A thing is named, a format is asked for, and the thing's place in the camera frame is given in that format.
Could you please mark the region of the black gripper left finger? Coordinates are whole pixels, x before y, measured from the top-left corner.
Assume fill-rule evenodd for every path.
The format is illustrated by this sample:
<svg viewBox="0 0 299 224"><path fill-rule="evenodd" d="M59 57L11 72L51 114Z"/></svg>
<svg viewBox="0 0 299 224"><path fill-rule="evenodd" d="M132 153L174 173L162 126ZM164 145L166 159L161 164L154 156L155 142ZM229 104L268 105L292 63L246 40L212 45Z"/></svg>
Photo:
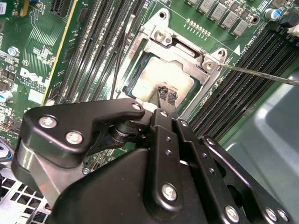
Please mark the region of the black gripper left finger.
<svg viewBox="0 0 299 224"><path fill-rule="evenodd" d="M23 116L13 157L13 173L38 189L54 206L59 196L84 177L86 157L106 149L135 143L149 153L146 187L149 199L170 199L166 185L181 191L178 137L173 130L177 94L165 86L156 89L158 108L148 111L131 98L44 106Z"/></svg>

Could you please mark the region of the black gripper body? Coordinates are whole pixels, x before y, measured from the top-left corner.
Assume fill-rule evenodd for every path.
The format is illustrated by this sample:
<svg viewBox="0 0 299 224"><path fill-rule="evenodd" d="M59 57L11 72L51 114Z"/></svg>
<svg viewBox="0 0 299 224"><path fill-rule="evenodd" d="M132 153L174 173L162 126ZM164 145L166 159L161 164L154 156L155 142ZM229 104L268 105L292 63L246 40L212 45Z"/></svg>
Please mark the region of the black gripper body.
<svg viewBox="0 0 299 224"><path fill-rule="evenodd" d="M220 224L222 209L178 150L131 151L71 184L52 224Z"/></svg>

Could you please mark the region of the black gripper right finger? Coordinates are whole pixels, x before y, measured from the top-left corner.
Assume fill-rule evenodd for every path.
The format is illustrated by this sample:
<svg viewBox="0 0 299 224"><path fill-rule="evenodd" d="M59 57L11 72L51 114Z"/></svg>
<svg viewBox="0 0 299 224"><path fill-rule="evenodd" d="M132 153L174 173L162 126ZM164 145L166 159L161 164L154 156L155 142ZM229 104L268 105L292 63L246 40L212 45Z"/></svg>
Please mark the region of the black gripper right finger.
<svg viewBox="0 0 299 224"><path fill-rule="evenodd" d="M174 224L292 224L289 212L218 142L197 138L177 116L177 95L167 103L180 144L185 207Z"/></svg>

